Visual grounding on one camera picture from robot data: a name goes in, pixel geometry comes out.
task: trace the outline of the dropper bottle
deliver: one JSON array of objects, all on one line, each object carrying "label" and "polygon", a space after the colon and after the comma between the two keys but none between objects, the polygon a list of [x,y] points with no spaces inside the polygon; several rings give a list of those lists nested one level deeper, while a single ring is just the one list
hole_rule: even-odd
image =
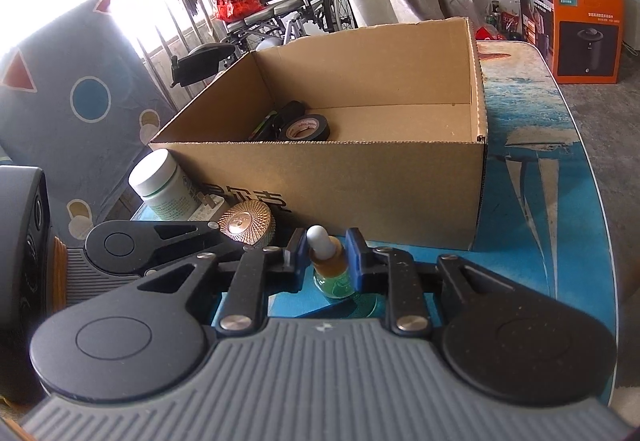
[{"label": "dropper bottle", "polygon": [[306,232],[309,257],[314,264],[314,283],[329,298],[346,298],[354,293],[347,272],[344,248],[322,226],[312,226]]}]

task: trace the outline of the white jar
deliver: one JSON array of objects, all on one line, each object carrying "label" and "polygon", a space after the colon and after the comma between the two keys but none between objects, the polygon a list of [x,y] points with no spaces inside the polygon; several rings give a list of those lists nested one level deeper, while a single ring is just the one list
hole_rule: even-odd
[{"label": "white jar", "polygon": [[165,148],[133,168],[129,185],[161,221],[186,221],[200,205],[193,183]]}]

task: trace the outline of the white cap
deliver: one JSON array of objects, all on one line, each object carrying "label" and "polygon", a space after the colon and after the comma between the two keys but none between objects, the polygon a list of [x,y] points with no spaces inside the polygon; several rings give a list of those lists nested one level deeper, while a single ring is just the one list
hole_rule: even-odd
[{"label": "white cap", "polygon": [[162,188],[171,179],[178,164],[166,148],[159,148],[142,158],[129,175],[129,185],[140,197],[146,197]]},{"label": "white cap", "polygon": [[335,255],[335,244],[331,242],[329,234],[322,226],[315,225],[306,230],[306,239],[319,261],[327,261]]}]

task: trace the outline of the blue circle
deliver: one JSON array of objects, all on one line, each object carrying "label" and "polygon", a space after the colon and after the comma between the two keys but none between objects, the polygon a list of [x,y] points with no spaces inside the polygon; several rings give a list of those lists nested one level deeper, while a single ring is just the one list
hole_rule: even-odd
[{"label": "blue circle", "polygon": [[111,106],[109,89],[97,78],[83,78],[71,91],[71,106],[80,119],[98,121]]}]

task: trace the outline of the blue table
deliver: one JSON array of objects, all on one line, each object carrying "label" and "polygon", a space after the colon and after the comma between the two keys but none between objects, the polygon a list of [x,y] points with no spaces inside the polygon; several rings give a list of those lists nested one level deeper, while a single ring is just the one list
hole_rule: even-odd
[{"label": "blue table", "polygon": [[[488,116],[486,182],[474,250],[462,255],[581,309],[618,339],[616,278],[600,194],[580,135],[538,50],[479,42]],[[153,219],[142,212],[137,218]],[[384,243],[370,243],[370,246]],[[414,246],[418,261],[444,250]],[[329,302],[308,269],[298,294],[279,294],[271,316],[313,312]],[[610,399],[615,372],[602,396]]]}]

